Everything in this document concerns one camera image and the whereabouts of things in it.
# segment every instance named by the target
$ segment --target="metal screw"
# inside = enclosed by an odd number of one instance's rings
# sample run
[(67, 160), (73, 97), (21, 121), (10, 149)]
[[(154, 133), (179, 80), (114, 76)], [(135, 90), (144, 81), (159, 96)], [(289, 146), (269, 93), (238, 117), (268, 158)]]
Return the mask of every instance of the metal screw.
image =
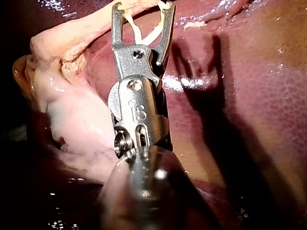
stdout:
[(134, 50), (132, 53), (134, 59), (141, 59), (144, 57), (144, 55), (145, 55), (145, 50), (143, 49)]
[(120, 131), (116, 134), (114, 140), (114, 151), (118, 158), (132, 148), (132, 141), (126, 131)]
[(130, 101), (128, 102), (128, 105), (131, 106), (131, 107), (133, 107), (133, 106), (135, 106), (135, 103), (136, 103), (136, 101), (135, 101), (134, 99), (132, 99), (132, 100), (130, 100)]
[(157, 86), (159, 84), (159, 79), (158, 78), (153, 78), (152, 81), (155, 84), (155, 86)]
[(140, 80), (131, 80), (129, 81), (127, 88), (133, 92), (136, 92), (142, 88), (142, 83)]

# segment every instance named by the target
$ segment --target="metal jaw tip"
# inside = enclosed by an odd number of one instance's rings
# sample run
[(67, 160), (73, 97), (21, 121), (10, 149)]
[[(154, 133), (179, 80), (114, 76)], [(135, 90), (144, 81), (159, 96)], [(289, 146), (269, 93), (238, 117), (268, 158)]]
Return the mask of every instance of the metal jaw tip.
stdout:
[(112, 8), (112, 50), (117, 66), (119, 80), (131, 75), (143, 75), (148, 77), (159, 91), (161, 81), (172, 42), (175, 6), (167, 1), (169, 8), (163, 9), (164, 23), (161, 40), (153, 48), (142, 44), (126, 45), (122, 41), (124, 10), (119, 10), (121, 2), (114, 4)]

